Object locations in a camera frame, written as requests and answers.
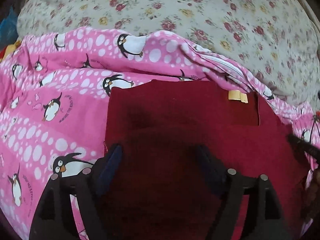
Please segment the dark red sweater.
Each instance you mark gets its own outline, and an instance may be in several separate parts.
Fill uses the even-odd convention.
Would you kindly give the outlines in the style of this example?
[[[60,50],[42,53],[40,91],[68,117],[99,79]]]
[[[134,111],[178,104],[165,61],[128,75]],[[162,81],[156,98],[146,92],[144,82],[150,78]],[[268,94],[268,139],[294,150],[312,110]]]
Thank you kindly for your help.
[[[206,182],[197,146],[208,147],[225,168],[269,176],[294,238],[302,227],[304,154],[287,140],[264,98],[228,99],[210,81],[157,81],[113,88],[105,142],[123,157],[105,194],[112,239],[204,239],[221,200]]]

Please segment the floral bed quilt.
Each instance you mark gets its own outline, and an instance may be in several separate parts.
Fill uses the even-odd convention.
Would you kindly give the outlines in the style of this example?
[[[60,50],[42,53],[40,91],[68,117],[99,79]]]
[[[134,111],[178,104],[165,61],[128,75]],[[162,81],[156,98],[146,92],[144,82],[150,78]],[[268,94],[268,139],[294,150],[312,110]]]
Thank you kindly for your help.
[[[175,32],[319,109],[319,21],[304,0],[29,0],[17,20],[21,37],[83,26]]]

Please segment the pink penguin blanket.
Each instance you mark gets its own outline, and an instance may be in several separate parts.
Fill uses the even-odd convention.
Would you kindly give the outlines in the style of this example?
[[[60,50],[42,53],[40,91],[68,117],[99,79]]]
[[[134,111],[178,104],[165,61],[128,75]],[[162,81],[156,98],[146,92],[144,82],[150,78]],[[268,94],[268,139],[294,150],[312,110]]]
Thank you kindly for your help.
[[[319,145],[309,103],[288,104],[236,61],[173,32],[29,35],[1,61],[1,211],[21,239],[49,177],[75,175],[103,155],[112,92],[152,80],[210,81],[231,98],[256,92],[295,135]]]

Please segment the yellow red cartoon blanket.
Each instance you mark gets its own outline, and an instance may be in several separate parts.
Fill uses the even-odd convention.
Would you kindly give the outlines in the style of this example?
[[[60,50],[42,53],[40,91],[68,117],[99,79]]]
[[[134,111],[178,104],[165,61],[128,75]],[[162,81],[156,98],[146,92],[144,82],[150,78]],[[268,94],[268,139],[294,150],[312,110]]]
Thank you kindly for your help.
[[[14,44],[6,46],[0,52],[0,61],[3,61],[8,55],[14,53],[21,45],[21,40],[17,40]]]

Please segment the blue plastic bag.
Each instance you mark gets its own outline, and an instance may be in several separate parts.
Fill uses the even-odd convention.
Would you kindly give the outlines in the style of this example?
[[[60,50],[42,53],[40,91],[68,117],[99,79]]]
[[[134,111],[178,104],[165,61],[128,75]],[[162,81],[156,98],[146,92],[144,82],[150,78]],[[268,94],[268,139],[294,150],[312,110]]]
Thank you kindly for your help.
[[[18,15],[13,7],[10,8],[9,14],[1,21],[0,25],[0,46],[3,50],[6,46],[13,44],[17,38],[17,18]]]

